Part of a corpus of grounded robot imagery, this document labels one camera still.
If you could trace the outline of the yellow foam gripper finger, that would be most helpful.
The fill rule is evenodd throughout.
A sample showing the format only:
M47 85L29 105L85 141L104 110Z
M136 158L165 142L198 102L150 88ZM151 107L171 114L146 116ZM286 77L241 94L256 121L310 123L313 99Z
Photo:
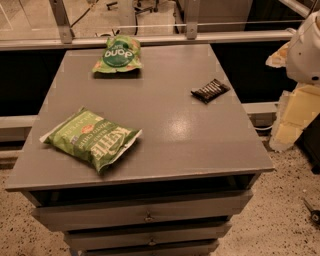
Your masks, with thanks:
M280 96L269 146L274 151L291 148L303 130L320 114L320 86L298 83Z
M288 46L289 43L282 45L276 52L267 58L265 64L273 68L285 67L287 63Z

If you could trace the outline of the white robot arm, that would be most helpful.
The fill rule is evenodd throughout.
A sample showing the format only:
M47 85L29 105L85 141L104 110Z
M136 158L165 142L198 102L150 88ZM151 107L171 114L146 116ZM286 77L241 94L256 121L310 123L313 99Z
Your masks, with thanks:
M272 150L286 151L320 114L320 11L310 14L266 65L285 67L287 77L297 82L279 99L269 141Z

